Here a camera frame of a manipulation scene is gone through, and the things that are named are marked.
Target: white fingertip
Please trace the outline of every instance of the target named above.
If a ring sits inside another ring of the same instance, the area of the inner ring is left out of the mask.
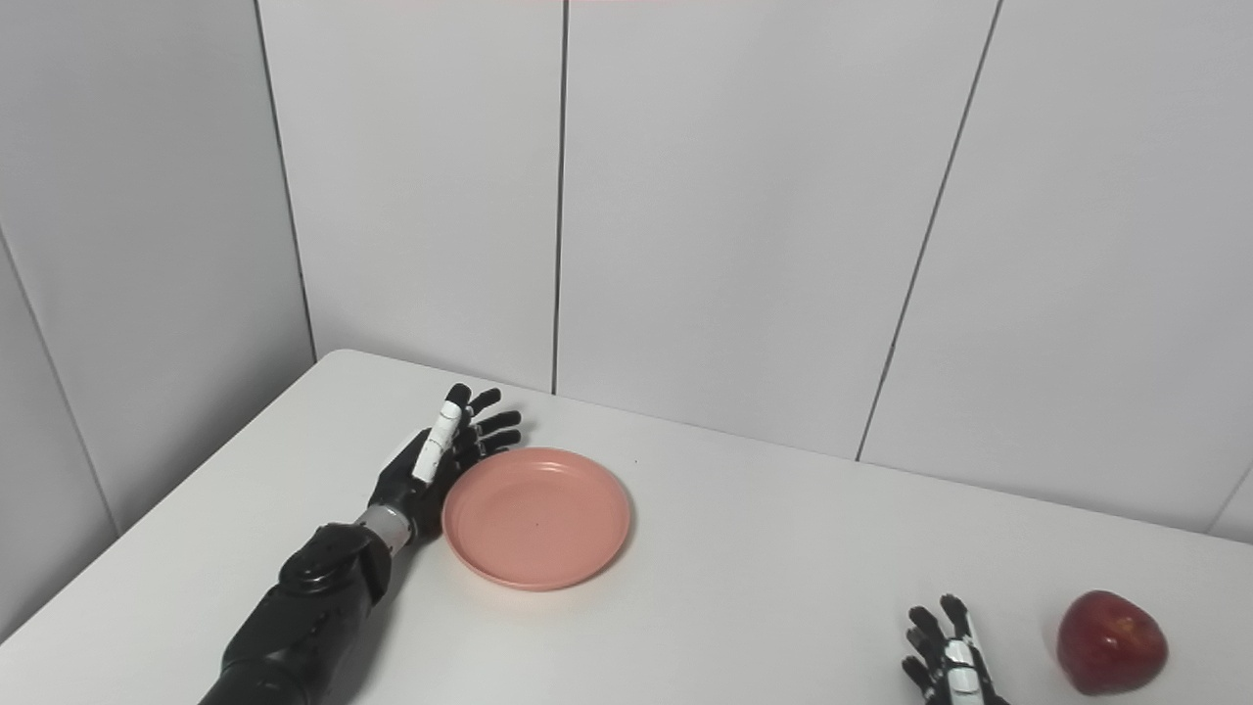
[[[426,443],[417,455],[413,463],[413,477],[430,483],[435,478],[435,470],[440,467],[440,460],[452,448],[452,438],[457,433],[457,425],[461,422],[462,409],[452,402],[445,402],[440,407],[440,418],[431,427],[431,433],[426,436]]]
[[[945,657],[954,665],[949,670],[949,696],[952,705],[984,705],[975,655],[965,641],[950,640],[945,645]]]

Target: red apple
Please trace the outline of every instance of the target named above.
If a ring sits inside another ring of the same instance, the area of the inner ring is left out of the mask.
[[[1058,660],[1084,695],[1141,687],[1162,672],[1167,654],[1158,622],[1104,590],[1075,600],[1058,630]]]

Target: table surface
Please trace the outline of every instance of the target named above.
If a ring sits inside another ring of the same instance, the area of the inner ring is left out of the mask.
[[[455,382],[333,352],[0,645],[0,702],[197,702],[283,560],[351,521]],[[1154,615],[1170,662],[1108,702],[1240,702],[1253,546],[505,387],[530,446],[630,493],[618,561],[578,587],[490,584],[445,541],[398,566],[337,704],[918,702],[906,611],[971,606],[1019,705],[1090,702],[1053,635],[1075,596]]]

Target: robotic arm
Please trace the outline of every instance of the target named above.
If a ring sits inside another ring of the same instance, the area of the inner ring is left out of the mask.
[[[901,667],[922,690],[925,705],[1009,705],[992,689],[992,677],[987,675],[966,605],[956,596],[945,595],[940,607],[952,622],[952,637],[945,636],[938,620],[926,607],[910,610],[913,626],[905,632],[922,660],[910,656],[901,661]]]
[[[474,423],[501,398],[470,401],[457,384],[435,425],[378,476],[361,517],[326,525],[278,572],[222,657],[222,674],[200,705],[320,705],[361,626],[387,592],[392,558],[439,537],[452,485],[475,463],[521,441],[521,414]]]

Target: black forearm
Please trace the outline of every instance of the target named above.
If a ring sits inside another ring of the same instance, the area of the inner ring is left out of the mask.
[[[390,574],[391,556],[368,530],[320,528],[231,640],[200,705],[321,704]]]

